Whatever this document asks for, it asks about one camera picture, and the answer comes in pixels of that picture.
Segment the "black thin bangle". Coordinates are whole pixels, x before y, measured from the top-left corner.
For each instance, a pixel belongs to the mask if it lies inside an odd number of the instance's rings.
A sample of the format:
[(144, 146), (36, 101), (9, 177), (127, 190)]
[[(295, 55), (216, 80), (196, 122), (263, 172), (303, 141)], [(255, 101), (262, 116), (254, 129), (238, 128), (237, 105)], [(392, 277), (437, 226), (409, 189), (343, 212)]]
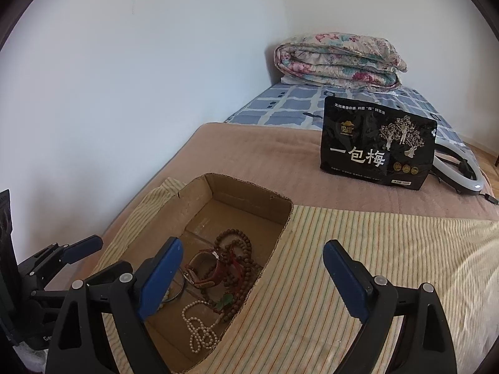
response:
[(162, 298), (162, 304), (164, 305), (167, 303), (171, 303), (180, 298), (185, 290), (186, 284), (186, 279), (179, 269), (173, 276), (172, 282), (170, 283), (167, 292)]

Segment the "brown leather watch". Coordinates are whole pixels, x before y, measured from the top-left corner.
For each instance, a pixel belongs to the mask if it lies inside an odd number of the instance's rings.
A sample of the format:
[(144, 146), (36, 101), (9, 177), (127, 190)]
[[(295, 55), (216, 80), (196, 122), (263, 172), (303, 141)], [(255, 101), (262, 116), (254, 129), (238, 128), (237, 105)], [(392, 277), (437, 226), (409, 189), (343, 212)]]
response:
[(212, 288), (222, 283), (226, 274), (225, 264), (215, 250), (201, 250), (183, 266), (183, 276), (198, 290)]

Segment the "yellow striped towel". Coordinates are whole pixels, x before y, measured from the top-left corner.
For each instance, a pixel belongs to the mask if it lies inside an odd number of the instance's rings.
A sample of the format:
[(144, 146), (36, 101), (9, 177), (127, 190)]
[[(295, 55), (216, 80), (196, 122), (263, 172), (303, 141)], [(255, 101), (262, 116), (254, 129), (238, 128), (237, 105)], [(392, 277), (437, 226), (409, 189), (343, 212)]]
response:
[(146, 332), (176, 373), (471, 373), (498, 335), (498, 224), (295, 205), (206, 174), (145, 195), (97, 269), (170, 237)]

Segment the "open cardboard box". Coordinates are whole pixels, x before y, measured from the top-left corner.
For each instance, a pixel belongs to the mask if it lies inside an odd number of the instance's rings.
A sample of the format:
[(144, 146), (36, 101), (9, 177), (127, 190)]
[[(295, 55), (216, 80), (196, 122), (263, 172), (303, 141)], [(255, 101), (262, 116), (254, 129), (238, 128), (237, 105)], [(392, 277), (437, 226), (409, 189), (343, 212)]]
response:
[(247, 181), (167, 178), (131, 209), (96, 268), (122, 260), (139, 268), (177, 237), (180, 269), (145, 320), (154, 346), (174, 373), (246, 373), (249, 347), (272, 323), (292, 215), (290, 199)]

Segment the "pink brown blanket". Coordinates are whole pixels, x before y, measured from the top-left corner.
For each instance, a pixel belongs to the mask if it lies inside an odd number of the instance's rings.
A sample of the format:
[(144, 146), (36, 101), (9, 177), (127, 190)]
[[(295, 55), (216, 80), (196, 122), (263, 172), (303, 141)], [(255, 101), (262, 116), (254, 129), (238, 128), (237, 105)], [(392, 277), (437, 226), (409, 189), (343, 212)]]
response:
[(418, 191), (333, 176), (322, 171), (321, 136), (284, 127), (207, 123), (149, 181), (189, 182), (213, 172), (281, 193), (296, 205), (336, 209), (354, 253), (396, 284), (428, 281), (439, 292), (454, 285), (498, 285), (498, 208), (460, 196), (434, 177)]

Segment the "black snack bag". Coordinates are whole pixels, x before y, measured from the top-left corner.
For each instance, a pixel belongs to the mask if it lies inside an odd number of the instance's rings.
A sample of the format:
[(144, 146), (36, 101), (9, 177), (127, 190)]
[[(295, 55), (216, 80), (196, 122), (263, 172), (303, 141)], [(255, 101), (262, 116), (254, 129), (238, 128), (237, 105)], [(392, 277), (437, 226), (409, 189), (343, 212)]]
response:
[(434, 159), (437, 123), (399, 109), (325, 98), (321, 169), (385, 186), (419, 190)]

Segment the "blue checked bed sheet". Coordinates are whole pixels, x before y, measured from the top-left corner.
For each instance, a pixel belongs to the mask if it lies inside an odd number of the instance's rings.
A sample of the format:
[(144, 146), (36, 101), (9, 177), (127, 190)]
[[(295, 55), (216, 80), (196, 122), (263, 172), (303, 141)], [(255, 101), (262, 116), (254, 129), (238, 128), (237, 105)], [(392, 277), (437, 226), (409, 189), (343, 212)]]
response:
[(469, 148), (451, 125), (417, 90), (401, 87), (390, 91), (343, 89), (333, 86), (275, 84), (249, 104), (237, 110), (226, 122), (240, 125), (282, 126), (299, 129), (322, 129), (325, 98), (330, 95), (373, 102), (392, 109), (410, 112), (437, 122), (437, 137), (468, 152)]

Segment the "folded floral quilt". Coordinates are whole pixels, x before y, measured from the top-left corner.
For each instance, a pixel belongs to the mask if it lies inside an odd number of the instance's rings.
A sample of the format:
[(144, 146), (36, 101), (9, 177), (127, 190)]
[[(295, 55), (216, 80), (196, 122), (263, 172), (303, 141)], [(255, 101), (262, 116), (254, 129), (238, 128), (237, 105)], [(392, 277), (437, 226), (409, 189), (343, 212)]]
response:
[(292, 37), (273, 53), (287, 84), (397, 89), (407, 63), (388, 40), (341, 32)]

